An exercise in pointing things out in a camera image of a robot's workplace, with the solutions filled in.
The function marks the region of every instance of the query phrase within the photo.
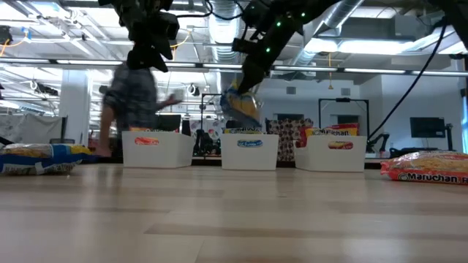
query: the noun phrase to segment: exposed ductwork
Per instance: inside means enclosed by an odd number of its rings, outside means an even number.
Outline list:
[[[327,34],[339,36],[341,26],[351,16],[352,13],[364,2],[364,0],[343,0],[334,4],[320,17],[313,20],[307,28],[305,28],[304,48],[290,62],[290,65],[308,66],[314,59],[317,53],[308,50],[307,45],[312,44],[313,38],[318,34]]]
[[[240,10],[234,1],[211,0],[213,12],[224,18],[236,16]],[[238,36],[240,19],[223,20],[210,16],[209,30],[212,43],[231,43]],[[213,59],[217,63],[239,64],[240,56],[229,47],[213,47]],[[217,74],[218,92],[229,88],[236,73],[220,72]]]

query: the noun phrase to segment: computer monitor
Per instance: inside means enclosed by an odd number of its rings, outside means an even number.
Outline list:
[[[174,132],[181,127],[181,115],[156,115],[155,129]]]
[[[445,138],[444,118],[410,118],[411,137]]]

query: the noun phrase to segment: white pillar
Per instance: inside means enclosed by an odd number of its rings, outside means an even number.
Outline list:
[[[87,70],[64,69],[61,82],[58,114],[68,117],[66,139],[88,146],[89,110],[93,81]]]

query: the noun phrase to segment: plastic bag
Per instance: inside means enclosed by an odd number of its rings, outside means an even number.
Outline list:
[[[93,161],[95,157],[82,145],[12,144],[0,150],[0,173],[42,175],[70,172],[85,159]]]
[[[391,180],[468,184],[468,155],[449,151],[410,153],[382,162]]]
[[[225,114],[240,121],[244,126],[261,126],[254,94],[240,95],[237,91],[236,81],[221,95],[219,104]]]

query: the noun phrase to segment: white plastic bin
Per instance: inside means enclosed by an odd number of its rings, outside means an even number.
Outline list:
[[[351,149],[331,149],[333,142],[351,142]],[[295,166],[314,172],[363,172],[366,159],[364,136],[314,135],[305,148],[294,148]]]
[[[124,131],[124,167],[179,168],[192,165],[195,142],[175,132]]]
[[[278,135],[222,134],[222,169],[275,170]]]

